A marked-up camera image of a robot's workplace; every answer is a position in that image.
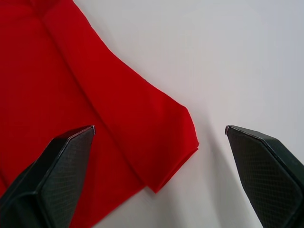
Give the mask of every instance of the white surface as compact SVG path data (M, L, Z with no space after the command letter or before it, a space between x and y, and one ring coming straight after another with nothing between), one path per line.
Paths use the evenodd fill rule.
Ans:
M200 140L159 194L143 190L96 227L260 228L224 129L269 134L304 162L304 1L76 4L121 60L188 107Z

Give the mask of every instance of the shirt sleeve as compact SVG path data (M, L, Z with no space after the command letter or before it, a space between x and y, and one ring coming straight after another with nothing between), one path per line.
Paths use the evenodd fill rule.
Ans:
M75 80L135 173L157 192L197 150L188 110L118 59L72 0L44 2L34 5Z

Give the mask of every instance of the fabric fold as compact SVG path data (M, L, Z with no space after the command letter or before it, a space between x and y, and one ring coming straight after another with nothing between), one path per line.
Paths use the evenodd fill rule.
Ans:
M55 135L96 126L71 227L93 226L145 186L159 191L197 150L188 110L118 59L72 0L0 0L0 33L8 184Z

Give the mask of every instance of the folded fabric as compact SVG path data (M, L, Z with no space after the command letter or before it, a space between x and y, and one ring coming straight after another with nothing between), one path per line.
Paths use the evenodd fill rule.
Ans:
M119 60L72 0L0 0L0 34L0 195L52 137L95 125L71 224L91 227L197 150L187 109Z

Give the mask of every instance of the red shirt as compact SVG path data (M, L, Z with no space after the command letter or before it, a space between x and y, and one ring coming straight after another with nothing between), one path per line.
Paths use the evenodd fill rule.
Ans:
M157 192L197 150L187 109L120 61L72 0L0 0L0 75L0 195L54 136L96 126L71 227Z

